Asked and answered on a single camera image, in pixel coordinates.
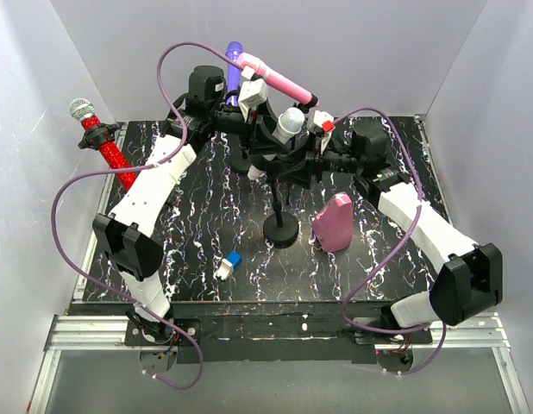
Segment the white microphone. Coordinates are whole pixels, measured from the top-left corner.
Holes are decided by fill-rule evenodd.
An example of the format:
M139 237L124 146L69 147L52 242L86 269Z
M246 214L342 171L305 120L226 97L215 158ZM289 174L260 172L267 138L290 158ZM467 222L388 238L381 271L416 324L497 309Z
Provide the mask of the white microphone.
M277 127L273 135L280 141L280 153L278 155L285 155L288 153L286 143L297 135L305 121L304 113L297 107L290 107L278 116ZM248 178L250 180L257 180L265 172L250 172L248 170Z

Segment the black round-base mic stand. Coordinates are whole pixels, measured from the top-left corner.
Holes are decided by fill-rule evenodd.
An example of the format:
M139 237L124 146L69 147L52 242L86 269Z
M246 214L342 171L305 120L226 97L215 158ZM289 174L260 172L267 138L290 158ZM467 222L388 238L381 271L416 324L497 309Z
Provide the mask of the black round-base mic stand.
M288 248L298 238L299 223L294 215L282 211L276 179L268 177L266 181L273 197L273 214L263 223L263 235L275 248Z

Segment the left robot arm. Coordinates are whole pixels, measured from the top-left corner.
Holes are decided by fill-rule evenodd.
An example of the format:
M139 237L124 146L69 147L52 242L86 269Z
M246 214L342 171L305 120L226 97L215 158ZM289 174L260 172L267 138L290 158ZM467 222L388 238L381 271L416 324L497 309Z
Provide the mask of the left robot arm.
M175 330L159 275L164 250L153 239L155 224L181 176L216 132L248 134L248 113L267 101L268 84L267 77L250 66L244 74L239 106L228 112L223 70L195 67L188 91L173 102L173 111L160 126L146 169L123 199L92 223L103 255L128 288L133 303L129 318L147 341L157 345L171 341Z

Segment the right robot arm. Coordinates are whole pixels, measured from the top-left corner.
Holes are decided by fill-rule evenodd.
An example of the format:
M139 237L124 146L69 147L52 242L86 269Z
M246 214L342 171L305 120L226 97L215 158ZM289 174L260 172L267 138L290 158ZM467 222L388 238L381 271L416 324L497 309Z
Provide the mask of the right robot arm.
M389 342L440 321L456 326L503 300L503 255L492 243L480 245L447 222L423 198L416 171L400 172L386 159L388 134L382 129L355 132L349 146L338 141L326 149L304 142L279 160L278 178L309 187L325 172L349 173L360 195L387 216L404 236L396 254L414 241L438 272L435 284L382 308L379 322L365 325L344 320L363 331L381 334Z

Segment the black tripod mic stand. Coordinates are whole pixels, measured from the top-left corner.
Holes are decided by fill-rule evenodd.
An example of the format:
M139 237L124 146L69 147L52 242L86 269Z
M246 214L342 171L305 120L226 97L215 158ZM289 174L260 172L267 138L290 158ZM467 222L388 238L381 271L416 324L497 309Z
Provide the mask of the black tripod mic stand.
M307 129L309 119L297 106L286 109L274 119L269 138L273 148L261 158L270 179L279 179L301 188L311 188L316 137Z

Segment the purple mic round-base stand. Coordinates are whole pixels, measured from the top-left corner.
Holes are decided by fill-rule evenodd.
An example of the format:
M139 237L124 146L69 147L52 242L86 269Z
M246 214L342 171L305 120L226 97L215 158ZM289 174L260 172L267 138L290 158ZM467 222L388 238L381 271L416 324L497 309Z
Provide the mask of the purple mic round-base stand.
M238 143L238 149L229 156L229 166L231 170L238 174L247 174L251 167L251 159L248 153L248 136L250 132L251 120L250 116L253 110L249 113L248 119L245 121L240 111L239 104L237 107L227 105L225 102L225 115L227 118L226 133L234 136L235 142Z

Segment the pink microphone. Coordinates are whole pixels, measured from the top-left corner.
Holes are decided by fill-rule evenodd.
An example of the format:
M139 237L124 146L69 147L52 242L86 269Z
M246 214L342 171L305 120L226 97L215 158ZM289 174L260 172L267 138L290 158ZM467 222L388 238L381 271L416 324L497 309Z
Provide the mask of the pink microphone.
M236 64L241 66L242 70L251 68L255 74L263 78L268 86L294 99L304 107L314 108L318 106L318 98L313 93L276 72L258 57L250 53L241 53Z

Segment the purple microphone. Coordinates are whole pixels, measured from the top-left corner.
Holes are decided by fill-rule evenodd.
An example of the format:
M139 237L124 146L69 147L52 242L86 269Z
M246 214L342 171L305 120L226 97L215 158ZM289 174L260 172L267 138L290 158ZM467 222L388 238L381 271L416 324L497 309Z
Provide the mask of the purple microphone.
M232 62L236 62L239 55L243 52L243 46L239 41L231 41L226 49L225 56ZM238 106L238 89L240 87L240 71L233 65L227 67L227 99L226 104Z

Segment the red glitter microphone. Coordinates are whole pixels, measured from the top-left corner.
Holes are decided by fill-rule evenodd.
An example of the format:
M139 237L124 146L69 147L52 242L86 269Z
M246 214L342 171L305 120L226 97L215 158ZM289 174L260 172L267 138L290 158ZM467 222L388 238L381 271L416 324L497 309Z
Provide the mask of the red glitter microphone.
M96 115L94 105L85 98L75 98L69 106L70 115L84 129L84 135L78 144L80 149L98 151L110 169L131 168L128 160L116 145L115 135L120 126L116 123L103 123Z

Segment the pink wedge-shaped case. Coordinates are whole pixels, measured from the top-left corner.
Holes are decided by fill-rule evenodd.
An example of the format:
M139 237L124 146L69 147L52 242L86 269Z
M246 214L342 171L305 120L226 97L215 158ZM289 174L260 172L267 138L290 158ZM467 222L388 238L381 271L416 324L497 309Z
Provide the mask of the pink wedge-shaped case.
M353 202L346 192L336 193L314 217L311 228L324 252L347 248L354 233Z

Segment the blue and white block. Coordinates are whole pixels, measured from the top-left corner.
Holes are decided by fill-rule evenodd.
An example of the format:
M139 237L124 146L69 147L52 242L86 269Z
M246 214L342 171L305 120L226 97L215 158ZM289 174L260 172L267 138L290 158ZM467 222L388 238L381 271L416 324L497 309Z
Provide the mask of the blue and white block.
M232 251L227 257L222 258L215 272L215 278L227 280L242 263L242 257L236 251Z

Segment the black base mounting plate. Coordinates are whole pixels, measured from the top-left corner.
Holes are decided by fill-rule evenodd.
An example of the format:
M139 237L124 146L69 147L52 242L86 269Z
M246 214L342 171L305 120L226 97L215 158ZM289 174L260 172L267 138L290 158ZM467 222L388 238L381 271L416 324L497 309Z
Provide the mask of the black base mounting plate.
M402 336L359 331L334 301L175 302L174 322L193 329L199 351L185 339L177 361L351 361L373 363L374 348L396 348Z

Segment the aluminium frame rail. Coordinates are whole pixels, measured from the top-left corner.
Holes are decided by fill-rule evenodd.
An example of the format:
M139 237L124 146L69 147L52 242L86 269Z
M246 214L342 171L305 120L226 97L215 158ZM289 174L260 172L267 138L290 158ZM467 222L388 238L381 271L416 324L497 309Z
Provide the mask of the aluminium frame rail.
M160 269L175 302L341 303L400 237L400 230L354 196L351 246L326 254L310 220L348 175L330 173L309 190L283 188L299 221L296 243L265 243L269 186L232 173L238 149L218 136L182 178L155 228L166 257ZM241 265L215 278L222 258ZM373 363L225 361L180 364L175 347L143 340L128 305L102 286L77 284L64 316L52 322L33 413L526 413L529 406L499 314L489 310L448 330L439 323L409 346L377 345Z

